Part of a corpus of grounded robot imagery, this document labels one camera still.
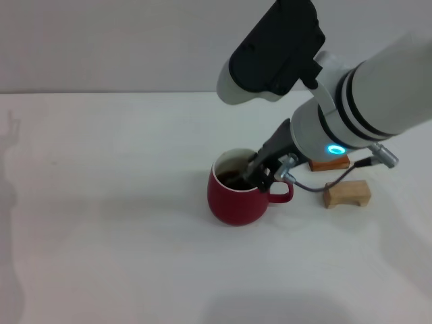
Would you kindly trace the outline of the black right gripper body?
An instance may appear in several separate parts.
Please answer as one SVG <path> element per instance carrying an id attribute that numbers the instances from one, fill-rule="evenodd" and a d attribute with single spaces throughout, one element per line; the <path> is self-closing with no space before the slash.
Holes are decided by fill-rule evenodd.
<path id="1" fill-rule="evenodd" d="M 291 119 L 286 119 L 257 152 L 255 165 L 265 168 L 279 168 L 289 154 L 298 156 L 291 133 Z"/>

